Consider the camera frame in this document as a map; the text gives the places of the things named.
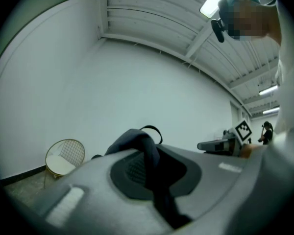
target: person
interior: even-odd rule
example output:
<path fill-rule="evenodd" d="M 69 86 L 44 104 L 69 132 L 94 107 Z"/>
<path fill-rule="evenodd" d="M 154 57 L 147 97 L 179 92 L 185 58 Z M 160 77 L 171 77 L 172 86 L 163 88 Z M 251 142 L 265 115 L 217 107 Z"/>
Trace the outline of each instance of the person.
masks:
<path fill-rule="evenodd" d="M 220 0 L 218 3 L 221 20 L 227 25 L 227 31 L 234 39 L 253 40 L 270 37 L 280 47 L 278 71 L 275 80 L 280 87 L 284 86 L 283 104 L 275 126 L 276 134 L 294 127 L 294 107 L 288 107 L 294 94 L 294 21 L 284 5 L 276 0 L 275 4 L 263 5 L 259 0 Z M 248 158 L 259 145 L 246 144 L 241 150 L 241 156 Z"/>
<path fill-rule="evenodd" d="M 261 137 L 258 142 L 263 142 L 263 145 L 269 144 L 273 137 L 273 126 L 268 121 L 266 121 L 263 125 L 263 130 L 261 132 Z"/>

